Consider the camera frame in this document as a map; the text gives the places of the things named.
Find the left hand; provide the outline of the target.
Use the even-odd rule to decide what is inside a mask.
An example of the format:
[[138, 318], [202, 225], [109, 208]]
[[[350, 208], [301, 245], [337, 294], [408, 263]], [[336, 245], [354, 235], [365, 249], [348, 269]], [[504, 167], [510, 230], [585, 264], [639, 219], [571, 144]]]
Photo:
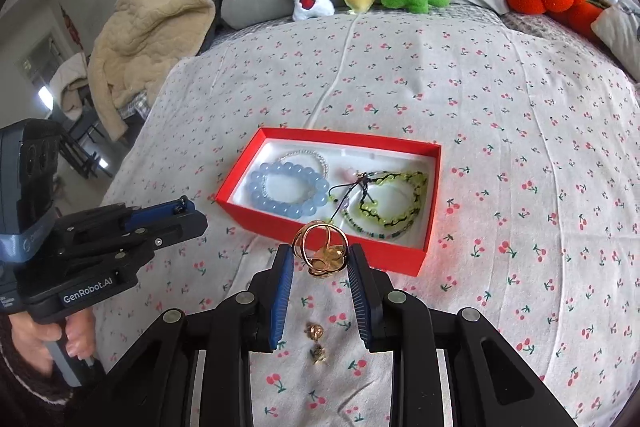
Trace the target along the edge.
[[71, 358], [85, 360], [96, 353], [96, 319], [91, 308], [66, 317], [65, 329], [58, 324], [37, 324], [26, 312], [12, 314], [9, 320], [16, 351], [43, 376], [52, 375], [54, 364], [47, 343], [60, 340], [62, 333], [66, 335], [66, 352]]

